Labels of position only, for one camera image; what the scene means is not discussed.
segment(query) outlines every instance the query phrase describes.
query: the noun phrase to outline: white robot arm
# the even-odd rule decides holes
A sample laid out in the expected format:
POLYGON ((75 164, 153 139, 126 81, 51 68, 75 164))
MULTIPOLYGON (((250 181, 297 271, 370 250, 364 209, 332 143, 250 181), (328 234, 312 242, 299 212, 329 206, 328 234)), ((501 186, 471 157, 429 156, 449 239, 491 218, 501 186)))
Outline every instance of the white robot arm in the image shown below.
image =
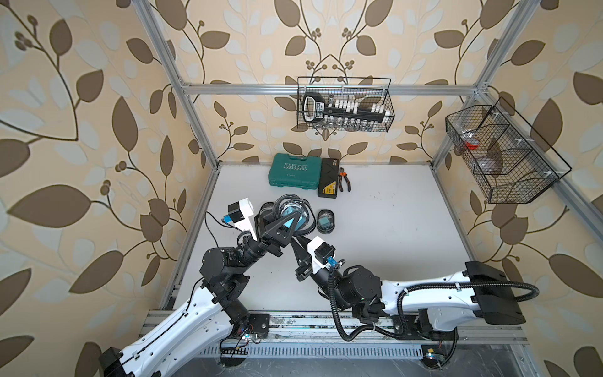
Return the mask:
POLYGON ((194 288, 191 299, 123 350, 107 349, 99 359, 104 376, 168 377, 200 350, 227 338, 233 329, 247 328, 249 313, 238 300, 249 280, 244 273, 266 253, 282 255, 280 248, 289 243, 298 264, 297 279, 311 277, 325 292, 335 327, 346 341, 369 329, 398 340, 411 330, 430 337, 434 332, 454 331, 478 317, 494 325, 518 325, 525 319, 517 302, 538 294, 536 287, 508 282, 503 272, 480 262, 467 262, 466 271, 448 276, 406 282, 381 280, 358 265, 342 274, 338 270, 345 260, 335 259, 333 246, 320 237, 310 240, 303 236, 315 226, 309 224, 311 213, 309 203, 295 195, 281 197, 272 206, 265 204, 253 222, 249 200, 231 204, 224 222, 244 230, 237 247, 208 250, 200 269, 203 278, 199 281, 203 282, 194 288), (287 211, 280 214, 281 208, 287 211), (532 293, 514 297, 511 287, 532 293), (347 334, 338 310, 350 308, 365 324, 347 334), (411 330, 403 312, 418 312, 411 330), (392 333, 375 326, 379 317, 386 316, 397 317, 402 331, 392 333))

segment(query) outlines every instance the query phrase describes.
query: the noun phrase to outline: dark floor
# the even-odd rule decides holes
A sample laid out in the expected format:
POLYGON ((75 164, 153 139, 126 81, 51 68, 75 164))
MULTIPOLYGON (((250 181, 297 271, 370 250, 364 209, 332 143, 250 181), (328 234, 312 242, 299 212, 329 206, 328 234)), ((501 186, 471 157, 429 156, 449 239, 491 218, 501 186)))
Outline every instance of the dark floor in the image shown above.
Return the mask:
POLYGON ((414 360, 252 359, 224 368, 216 359, 196 358, 174 377, 521 377, 510 349, 493 347, 459 346, 442 371, 428 370, 414 360))

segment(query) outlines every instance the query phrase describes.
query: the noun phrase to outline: pliers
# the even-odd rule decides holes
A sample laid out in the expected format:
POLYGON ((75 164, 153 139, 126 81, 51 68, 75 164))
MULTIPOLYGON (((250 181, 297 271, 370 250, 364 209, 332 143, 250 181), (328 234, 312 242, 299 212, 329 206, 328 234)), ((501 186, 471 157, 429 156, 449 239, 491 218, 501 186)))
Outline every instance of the pliers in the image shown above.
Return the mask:
POLYGON ((352 185, 350 184, 350 180, 347 178, 347 173, 343 170, 343 168, 339 168, 339 179, 338 179, 339 191, 343 192, 343 184, 341 182, 341 179, 346 180, 347 191, 350 192, 352 190, 352 185))

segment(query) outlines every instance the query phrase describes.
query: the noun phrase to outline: tool box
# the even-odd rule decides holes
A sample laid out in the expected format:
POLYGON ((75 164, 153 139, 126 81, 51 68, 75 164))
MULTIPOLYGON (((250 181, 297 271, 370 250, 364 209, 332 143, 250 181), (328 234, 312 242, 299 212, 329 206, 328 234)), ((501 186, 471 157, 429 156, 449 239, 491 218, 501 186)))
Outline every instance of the tool box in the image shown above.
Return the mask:
POLYGON ((318 196, 321 198, 337 198, 337 178, 339 176, 339 159, 324 158, 320 169, 318 196))
POLYGON ((320 178, 320 157, 290 156, 277 153, 272 162, 268 183, 271 186, 316 190, 320 178))

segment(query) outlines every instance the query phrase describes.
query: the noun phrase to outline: black wire basket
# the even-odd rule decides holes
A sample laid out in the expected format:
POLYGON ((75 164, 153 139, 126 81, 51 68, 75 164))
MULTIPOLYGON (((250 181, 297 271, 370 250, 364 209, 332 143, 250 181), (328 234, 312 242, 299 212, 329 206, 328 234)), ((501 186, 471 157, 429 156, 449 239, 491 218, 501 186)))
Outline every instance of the black wire basket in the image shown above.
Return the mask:
POLYGON ((555 148, 504 98, 493 106, 474 105, 448 115, 446 133, 488 203, 530 203, 572 170, 555 148), (529 126, 530 137, 524 137, 512 125, 508 110, 529 126), (547 146, 546 157, 538 150, 535 139, 540 145, 547 146), (553 159, 563 168, 555 168, 547 162, 553 159))
POLYGON ((389 78, 297 78, 297 124, 315 130, 387 132, 394 121, 389 78))

